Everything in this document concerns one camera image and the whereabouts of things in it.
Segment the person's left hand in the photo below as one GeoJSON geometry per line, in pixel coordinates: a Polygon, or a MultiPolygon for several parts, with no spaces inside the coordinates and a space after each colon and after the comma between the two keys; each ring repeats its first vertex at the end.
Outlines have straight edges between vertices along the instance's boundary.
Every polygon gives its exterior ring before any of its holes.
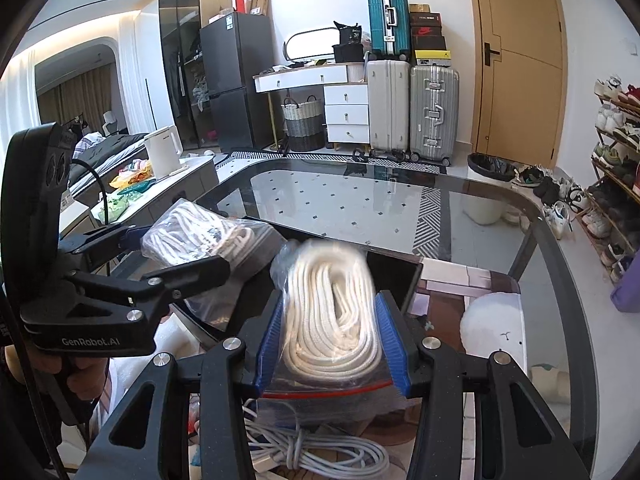
{"type": "MultiPolygon", "coordinates": [[[[3,352],[13,377],[19,382],[25,382],[14,345],[4,347],[3,352]]],[[[32,346],[27,347],[27,355],[35,370],[52,375],[61,373],[63,360],[59,356],[48,356],[32,346]]],[[[72,370],[66,379],[67,387],[80,400],[91,401],[99,398],[106,383],[108,359],[75,358],[73,362],[72,370]]]]}

